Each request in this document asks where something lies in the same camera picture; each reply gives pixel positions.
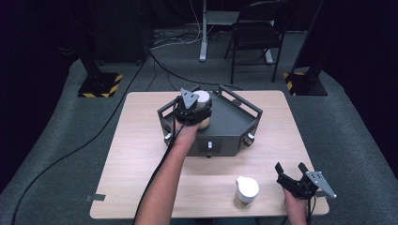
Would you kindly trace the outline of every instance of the human arm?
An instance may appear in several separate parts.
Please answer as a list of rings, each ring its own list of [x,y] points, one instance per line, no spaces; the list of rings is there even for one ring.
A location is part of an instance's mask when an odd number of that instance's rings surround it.
[[[305,200],[295,198],[292,193],[285,188],[283,188],[283,193],[289,223],[291,225],[307,225]]]
[[[135,224],[169,224],[185,156],[191,148],[200,124],[185,126],[143,198]]]

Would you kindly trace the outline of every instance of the power cord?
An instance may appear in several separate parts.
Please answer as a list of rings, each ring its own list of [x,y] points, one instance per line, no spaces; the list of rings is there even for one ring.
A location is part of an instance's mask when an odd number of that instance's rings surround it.
[[[89,144],[91,144],[94,140],[96,140],[98,138],[98,136],[102,133],[102,131],[108,126],[108,124],[111,122],[112,118],[115,116],[115,113],[117,112],[117,109],[120,107],[121,103],[123,102],[123,99],[126,97],[126,94],[129,91],[129,88],[132,84],[132,82],[135,80],[135,78],[138,76],[138,74],[140,73],[141,69],[144,66],[144,63],[140,66],[140,68],[138,69],[138,71],[134,74],[134,76],[132,77],[128,87],[126,88],[126,90],[123,93],[122,98],[119,100],[119,102],[117,103],[116,108],[114,109],[114,111],[112,112],[111,116],[109,117],[109,119],[106,121],[106,123],[103,125],[103,127],[99,130],[99,132],[94,135],[93,138],[91,138],[88,142],[84,143],[82,146],[76,148],[75,150],[71,151],[70,153],[66,154],[65,156],[59,158],[58,160],[56,160],[55,162],[53,162],[52,164],[50,164],[49,166],[47,166],[43,171],[41,171],[30,183],[29,185],[26,187],[26,189],[23,191],[23,194],[21,195],[20,199],[17,201],[17,205],[15,206],[13,215],[12,215],[12,220],[11,220],[11,224],[15,224],[15,219],[17,217],[17,213],[18,213],[18,209],[21,205],[21,202],[23,200],[23,197],[26,195],[27,191],[29,190],[29,188],[32,187],[33,184],[35,184],[35,182],[43,175],[45,174],[47,171],[49,171],[53,166],[55,166],[58,162],[72,156],[73,154],[79,152],[80,150],[82,150],[83,148],[85,148],[86,146],[88,146]]]
[[[167,72],[167,81],[169,81],[170,85],[172,85],[172,87],[173,87],[176,91],[178,91],[178,90],[176,89],[176,87],[172,84],[172,82],[170,81],[170,73],[169,73],[169,72]]]
[[[150,49],[157,49],[159,47],[167,46],[167,45],[174,45],[174,44],[191,44],[195,40],[199,38],[199,33],[189,29],[188,31],[185,31],[184,26],[182,26],[183,33],[178,34],[178,35],[173,35],[173,36],[168,36],[167,33],[173,33],[175,31],[170,30],[170,31],[156,31],[154,33],[154,40],[152,41],[151,48]],[[194,38],[193,41],[184,41],[186,38]],[[167,43],[168,41],[180,41],[178,43]]]
[[[224,1],[222,0],[222,3],[221,3],[221,5],[220,5],[220,10],[222,10],[223,2],[224,2]],[[199,41],[199,40],[202,39],[202,37],[200,37],[200,33],[201,33],[200,23],[199,23],[199,20],[198,20],[198,18],[197,18],[197,16],[196,16],[196,13],[195,13],[195,11],[194,11],[194,9],[193,9],[192,0],[190,0],[190,3],[191,3],[192,14],[193,14],[193,16],[194,16],[194,18],[195,18],[195,24],[196,24],[197,27],[198,27],[196,38],[195,38],[194,40],[188,41],[188,42],[186,42],[186,41],[183,40],[183,38],[188,38],[188,37],[190,36],[190,33],[191,33],[191,32],[195,32],[195,31],[193,31],[193,30],[189,30],[188,32],[184,32],[184,33],[183,33],[182,35],[180,35],[180,36],[168,37],[168,38],[165,37],[165,38],[161,39],[160,41],[155,41],[155,42],[153,43],[153,46],[150,48],[150,50],[155,50],[155,49],[158,49],[158,48],[160,48],[160,47],[165,47],[165,46],[169,46],[169,45],[192,44],[192,43],[197,42],[197,41]],[[212,25],[212,26],[210,27],[210,29],[207,31],[206,35],[210,34],[210,32],[211,32],[211,30],[212,30],[213,28],[214,28],[214,25]],[[208,39],[208,40],[217,40],[217,39],[220,38],[220,37],[221,37],[220,32],[218,32],[216,38],[211,38],[211,37],[210,37],[210,38],[207,38],[207,39]],[[155,44],[158,44],[158,43],[160,43],[160,42],[168,41],[168,40],[179,40],[180,42],[179,42],[179,43],[165,43],[165,44],[158,45],[158,46],[155,45]]]
[[[156,72],[156,68],[155,68],[155,61],[153,61],[153,71],[155,72],[155,76],[152,78],[152,81],[149,83],[148,87],[146,88],[146,92],[149,90],[150,86],[152,85],[152,83],[155,81],[156,77],[158,76],[158,73]]]
[[[163,70],[165,70],[168,74],[170,73],[170,74],[172,74],[173,76],[178,77],[179,79],[181,79],[181,80],[183,80],[183,81],[190,82],[190,83],[199,83],[199,84],[213,85],[213,86],[219,86],[219,85],[220,85],[219,83],[213,83],[213,82],[198,82],[198,81],[194,81],[194,80],[190,80],[190,79],[188,79],[188,78],[183,78],[183,77],[181,77],[181,76],[178,76],[178,75],[176,75],[174,72],[170,71],[170,70],[166,67],[166,65],[164,65],[162,62],[160,62],[160,61],[155,57],[155,55],[153,55],[152,52],[149,52],[149,56],[151,56],[151,57],[153,58],[153,60],[155,60],[155,62],[159,65],[159,67],[161,67]],[[224,86],[227,86],[227,87],[230,87],[230,88],[234,88],[234,89],[237,89],[237,90],[242,90],[242,89],[240,89],[240,88],[238,88],[238,87],[236,87],[236,86],[229,85],[229,84],[224,84]]]

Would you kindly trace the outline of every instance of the black chair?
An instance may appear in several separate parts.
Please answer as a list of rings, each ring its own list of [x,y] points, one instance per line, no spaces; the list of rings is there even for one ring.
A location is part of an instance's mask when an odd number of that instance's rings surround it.
[[[291,1],[281,0],[254,2],[239,12],[237,22],[233,24],[232,38],[224,57],[226,59],[229,51],[233,51],[231,84],[234,82],[235,66],[267,65],[266,60],[261,64],[236,64],[237,50],[261,50],[263,57],[269,49],[278,48],[272,76],[272,82],[275,81],[284,33],[291,21],[293,10],[294,4]]]

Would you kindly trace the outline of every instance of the desk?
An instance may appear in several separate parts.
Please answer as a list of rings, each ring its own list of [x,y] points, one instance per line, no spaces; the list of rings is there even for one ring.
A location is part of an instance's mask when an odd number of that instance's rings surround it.
[[[204,63],[207,57],[207,25],[232,25],[237,21],[239,12],[236,11],[207,11],[207,0],[203,1],[203,22],[202,22],[202,45],[200,49],[199,61]],[[272,64],[271,52],[266,52],[268,64]]]
[[[286,174],[302,176],[298,165],[310,171],[310,161],[284,94],[280,91],[236,91],[263,110],[255,142],[235,157],[187,157],[176,195],[173,218],[266,217],[286,215],[275,165]],[[99,180],[92,218],[133,218],[145,186],[167,148],[157,110],[177,92],[129,93]],[[260,187],[250,209],[233,203],[239,176],[254,178]],[[315,215],[329,211],[325,198],[316,201]]]

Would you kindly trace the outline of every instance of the hand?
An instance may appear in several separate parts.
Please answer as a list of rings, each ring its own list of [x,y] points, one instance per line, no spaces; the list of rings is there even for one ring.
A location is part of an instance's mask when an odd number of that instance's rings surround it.
[[[287,215],[289,217],[289,222],[292,225],[306,225],[306,202],[305,200],[301,200],[295,198],[290,191],[283,188],[283,193],[285,197],[285,206]]]

